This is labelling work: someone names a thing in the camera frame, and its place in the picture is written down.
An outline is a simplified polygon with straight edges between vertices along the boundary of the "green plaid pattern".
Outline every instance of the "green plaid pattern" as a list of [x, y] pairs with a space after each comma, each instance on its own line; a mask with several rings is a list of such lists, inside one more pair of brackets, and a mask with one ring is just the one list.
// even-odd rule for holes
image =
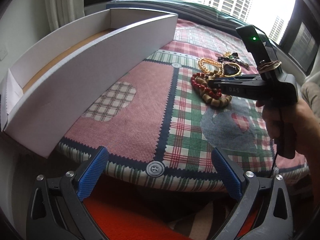
[[[89, 154], [79, 151], [76, 148], [59, 142], [56, 150], [62, 152], [68, 158], [73, 159], [77, 163], [88, 160]], [[143, 187], [153, 187], [158, 189], [172, 191], [222, 191], [225, 188], [221, 181], [205, 180], [205, 179], [185, 179], [176, 176], [160, 176], [153, 178], [147, 175], [145, 171], [135, 168], [126, 167], [117, 163], [108, 162], [104, 171], [107, 175], [117, 179], [121, 179], [132, 184]]]
[[212, 146], [200, 126], [207, 105], [191, 87], [192, 74], [191, 69], [179, 69], [163, 163], [169, 168], [212, 172]]
[[163, 62], [163, 63], [179, 63], [183, 66], [189, 66], [195, 69], [198, 69], [198, 61], [199, 58], [192, 56], [192, 55], [186, 55], [179, 52], [169, 51], [169, 50], [163, 50], [159, 49], [155, 53], [151, 54], [149, 57], [147, 57], [147, 60], [154, 60], [157, 62]]

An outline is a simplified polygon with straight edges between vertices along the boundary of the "pink checkered fabric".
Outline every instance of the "pink checkered fabric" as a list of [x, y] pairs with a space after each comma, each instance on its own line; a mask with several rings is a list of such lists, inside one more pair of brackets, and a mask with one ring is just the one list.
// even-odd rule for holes
[[136, 89], [128, 82], [116, 82], [82, 116], [96, 121], [109, 121], [133, 100], [135, 94]]
[[162, 47], [162, 49], [180, 52], [196, 57], [216, 57], [215, 52], [212, 50], [181, 41], [171, 41], [170, 43]]

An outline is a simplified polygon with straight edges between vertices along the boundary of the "black handle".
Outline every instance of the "black handle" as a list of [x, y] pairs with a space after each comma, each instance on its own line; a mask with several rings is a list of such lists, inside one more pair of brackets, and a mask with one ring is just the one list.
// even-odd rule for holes
[[275, 138], [277, 153], [287, 159], [293, 159], [296, 155], [295, 142], [297, 134], [292, 123], [279, 122], [280, 137]]

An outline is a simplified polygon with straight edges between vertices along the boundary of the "bed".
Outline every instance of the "bed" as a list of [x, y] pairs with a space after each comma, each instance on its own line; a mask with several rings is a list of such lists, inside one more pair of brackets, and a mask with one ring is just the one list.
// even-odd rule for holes
[[[110, 153], [107, 175], [171, 191], [225, 191], [211, 161], [216, 146], [241, 151], [229, 157], [245, 171], [267, 176], [276, 148], [261, 118], [262, 109], [253, 100], [237, 97], [224, 109], [216, 109], [206, 105], [190, 83], [192, 74], [200, 72], [201, 57], [217, 60], [227, 51], [237, 52], [250, 66], [242, 68], [243, 74], [257, 73], [239, 38], [178, 19], [174, 40], [105, 91], [57, 149], [82, 162], [105, 146]], [[277, 158], [277, 173], [292, 185], [309, 169], [305, 157], [296, 153], [292, 160]]]

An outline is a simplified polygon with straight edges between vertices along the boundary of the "finger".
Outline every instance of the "finger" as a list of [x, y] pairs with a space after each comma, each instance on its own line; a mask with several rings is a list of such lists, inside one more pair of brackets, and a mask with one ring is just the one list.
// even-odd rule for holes
[[283, 121], [283, 122], [293, 122], [295, 117], [295, 107], [293, 106], [285, 106], [285, 107], [270, 107], [264, 106], [262, 111], [262, 119], [263, 120], [273, 120], [273, 121]]
[[280, 137], [280, 127], [275, 121], [266, 121], [266, 128], [271, 139]]
[[264, 102], [258, 100], [258, 101], [256, 102], [256, 107], [262, 107], [262, 106], [264, 106]]

